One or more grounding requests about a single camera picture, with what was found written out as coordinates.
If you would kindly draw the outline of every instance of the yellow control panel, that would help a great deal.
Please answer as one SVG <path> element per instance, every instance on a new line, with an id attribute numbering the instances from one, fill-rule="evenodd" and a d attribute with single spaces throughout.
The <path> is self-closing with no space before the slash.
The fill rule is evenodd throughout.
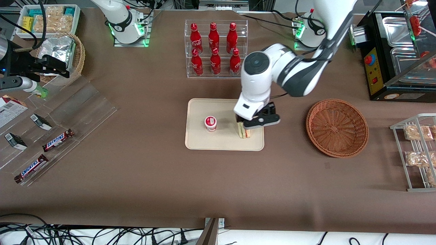
<path id="1" fill-rule="evenodd" d="M 364 58 L 366 78 L 368 79 L 369 91 L 371 95 L 383 88 L 383 79 L 378 64 L 377 52 L 375 48 Z"/>

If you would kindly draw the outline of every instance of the brown woven basket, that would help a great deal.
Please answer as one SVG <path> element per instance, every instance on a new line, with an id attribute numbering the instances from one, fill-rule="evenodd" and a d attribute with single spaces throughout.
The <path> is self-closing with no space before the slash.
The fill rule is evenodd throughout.
<path id="1" fill-rule="evenodd" d="M 340 99 L 326 99 L 312 106 L 306 129 L 315 146 L 332 157 L 354 157 L 368 143 L 365 118 L 353 105 Z"/>
<path id="2" fill-rule="evenodd" d="M 68 85 L 68 84 L 74 82 L 76 79 L 78 79 L 80 77 L 80 74 L 82 73 L 83 65 L 85 64 L 85 47 L 83 46 L 82 42 L 80 41 L 80 39 L 76 35 L 73 35 L 69 32 L 65 32 L 65 33 L 58 33 L 53 37 L 65 37 L 65 36 L 73 38 L 74 41 L 76 42 L 76 48 L 74 50 L 74 57 L 73 57 L 74 71 L 70 74 L 70 78 L 59 79 L 58 81 L 56 81 L 56 83 L 54 83 L 54 81 L 53 81 L 52 84 L 59 85 L 59 86 Z M 37 49 L 37 56 L 38 56 L 40 51 L 41 51 L 41 47 L 39 47 Z M 45 82 L 45 83 L 48 83 L 49 81 L 51 81 L 55 77 L 56 76 L 40 75 L 41 82 Z"/>

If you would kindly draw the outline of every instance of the coca-cola bottle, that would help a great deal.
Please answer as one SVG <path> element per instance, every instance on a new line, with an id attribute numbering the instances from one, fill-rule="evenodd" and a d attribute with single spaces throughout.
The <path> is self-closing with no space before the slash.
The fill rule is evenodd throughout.
<path id="1" fill-rule="evenodd" d="M 238 43 L 238 33 L 236 33 L 236 24 L 234 22 L 230 23 L 230 30 L 227 34 L 227 53 L 231 54 L 233 49 L 236 47 Z"/>
<path id="2" fill-rule="evenodd" d="M 198 56 L 198 50 L 192 50 L 192 58 L 191 58 L 192 68 L 194 70 L 194 75 L 199 77 L 203 74 L 203 63 L 201 62 L 200 56 Z"/>
<path id="3" fill-rule="evenodd" d="M 217 24 L 211 23 L 211 31 L 209 32 L 209 47 L 211 50 L 217 48 L 219 50 L 219 34 L 217 32 Z"/>
<path id="4" fill-rule="evenodd" d="M 191 24 L 191 43 L 192 48 L 198 50 L 198 55 L 200 55 L 203 52 L 203 46 L 201 45 L 201 35 L 195 23 Z"/>
<path id="5" fill-rule="evenodd" d="M 229 73 L 231 76 L 237 76 L 239 73 L 239 65 L 241 63 L 241 58 L 239 57 L 239 49 L 233 49 L 233 55 L 230 57 L 230 70 Z"/>
<path id="6" fill-rule="evenodd" d="M 218 75 L 221 72 L 221 57 L 218 55 L 217 48 L 212 49 L 211 72 L 214 75 Z"/>

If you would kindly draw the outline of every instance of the emergency stop button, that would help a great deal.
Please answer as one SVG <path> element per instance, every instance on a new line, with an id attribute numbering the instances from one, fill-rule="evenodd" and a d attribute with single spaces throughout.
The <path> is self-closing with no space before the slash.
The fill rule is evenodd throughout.
<path id="1" fill-rule="evenodd" d="M 365 64 L 371 66 L 375 63 L 375 55 L 370 54 L 364 59 Z"/>

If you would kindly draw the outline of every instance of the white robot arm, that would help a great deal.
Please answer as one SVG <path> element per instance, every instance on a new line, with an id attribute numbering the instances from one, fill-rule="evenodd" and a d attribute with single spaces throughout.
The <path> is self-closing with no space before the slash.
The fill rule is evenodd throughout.
<path id="1" fill-rule="evenodd" d="M 233 109 L 234 112 L 252 121 L 253 117 L 268 105 L 272 81 L 290 96 L 301 97 L 309 94 L 346 35 L 352 21 L 351 11 L 356 1 L 315 0 L 315 10 L 312 15 L 322 21 L 327 34 L 311 59 L 296 55 L 289 47 L 282 44 L 273 44 L 261 51 L 250 53 L 242 64 L 242 92 Z M 263 118 L 260 120 L 258 124 L 253 124 L 254 127 L 268 125 Z"/>
<path id="2" fill-rule="evenodd" d="M 115 38 L 131 44 L 144 35 L 144 14 L 128 9 L 122 0 L 91 0 L 103 12 Z"/>

